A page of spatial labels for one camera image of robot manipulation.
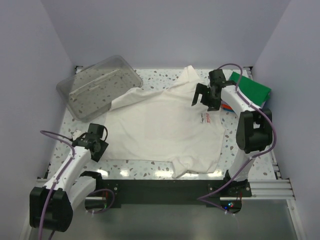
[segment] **white cloth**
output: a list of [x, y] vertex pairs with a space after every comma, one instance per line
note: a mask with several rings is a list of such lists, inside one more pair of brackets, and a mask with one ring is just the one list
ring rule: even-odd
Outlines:
[[136, 87], [113, 100], [103, 158], [172, 162], [173, 178], [186, 171], [214, 172], [225, 129], [220, 111], [207, 112], [201, 103], [191, 106], [197, 83], [203, 82], [188, 66], [167, 90]]

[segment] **speckled tabletop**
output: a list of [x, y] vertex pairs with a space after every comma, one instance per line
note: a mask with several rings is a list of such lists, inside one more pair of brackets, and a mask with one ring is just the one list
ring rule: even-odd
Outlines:
[[[146, 91], [159, 91], [171, 87], [175, 80], [179, 78], [182, 69], [137, 69], [137, 74], [143, 80], [142, 89]], [[208, 69], [196, 69], [200, 78], [209, 82]], [[223, 70], [226, 79], [229, 79], [232, 70]], [[104, 124], [106, 114], [93, 120], [93, 123]], [[187, 172], [179, 179], [181, 180], [216, 180], [222, 179], [227, 169], [232, 165], [238, 150], [236, 144], [236, 131], [238, 117], [227, 111], [222, 111], [221, 123], [225, 128], [222, 149], [219, 163], [215, 172], [208, 174], [196, 174]], [[83, 123], [73, 119], [70, 112], [66, 109], [64, 119], [60, 129], [60, 134], [71, 136], [75, 130], [86, 132], [89, 123]], [[60, 142], [56, 143], [55, 149], [50, 159], [48, 178], [51, 178], [62, 165], [69, 153], [69, 148]], [[258, 157], [249, 172], [249, 180], [274, 180], [276, 179], [272, 166], [272, 154]], [[171, 162], [156, 162], [142, 160], [100, 160], [99, 162], [90, 161], [84, 169], [96, 171], [102, 174], [104, 179], [139, 179], [139, 180], [163, 180], [172, 179], [173, 167]]]

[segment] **table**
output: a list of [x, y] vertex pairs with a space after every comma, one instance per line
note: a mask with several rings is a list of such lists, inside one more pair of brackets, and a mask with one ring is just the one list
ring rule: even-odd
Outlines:
[[[145, 91], [159, 91], [171, 87], [179, 78], [183, 69], [136, 69], [137, 74], [143, 80], [142, 89]], [[196, 69], [199, 77], [207, 83], [210, 69]], [[226, 79], [229, 79], [232, 70], [223, 70]], [[92, 123], [104, 124], [105, 113], [92, 121]], [[179, 180], [220, 180], [223, 179], [226, 170], [232, 165], [238, 151], [236, 144], [236, 132], [238, 117], [233, 112], [222, 110], [220, 115], [222, 126], [225, 128], [220, 159], [213, 173], [197, 174], [187, 172]], [[66, 109], [59, 133], [70, 136], [75, 130], [86, 132], [89, 123], [75, 120]], [[69, 147], [57, 142], [50, 158], [48, 178], [51, 178], [66, 160]], [[273, 168], [273, 153], [267, 153], [258, 157], [249, 172], [249, 180], [274, 180], [276, 175]], [[144, 160], [104, 160], [90, 161], [84, 166], [85, 171], [101, 173], [104, 179], [131, 179], [131, 180], [168, 180], [172, 179], [173, 167], [171, 162], [156, 162]]]

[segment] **gray wall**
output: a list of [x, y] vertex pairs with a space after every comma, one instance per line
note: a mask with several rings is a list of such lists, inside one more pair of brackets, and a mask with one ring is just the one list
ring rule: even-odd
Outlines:
[[253, 68], [272, 88], [276, 157], [310, 240], [320, 236], [319, 10], [319, 0], [292, 0]]
[[1, 0], [0, 23], [0, 239], [17, 240], [54, 146], [39, 130], [60, 127], [55, 88], [72, 63], [39, 0]]
[[132, 66], [252, 66], [290, 0], [42, 0], [70, 59]]

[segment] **black cable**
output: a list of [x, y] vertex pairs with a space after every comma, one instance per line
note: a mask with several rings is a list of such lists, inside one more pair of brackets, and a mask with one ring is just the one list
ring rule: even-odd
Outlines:
[[104, 129], [105, 129], [105, 138], [103, 141], [106, 141], [107, 140], [107, 137], [108, 137], [108, 129], [106, 128], [106, 126], [103, 126]]

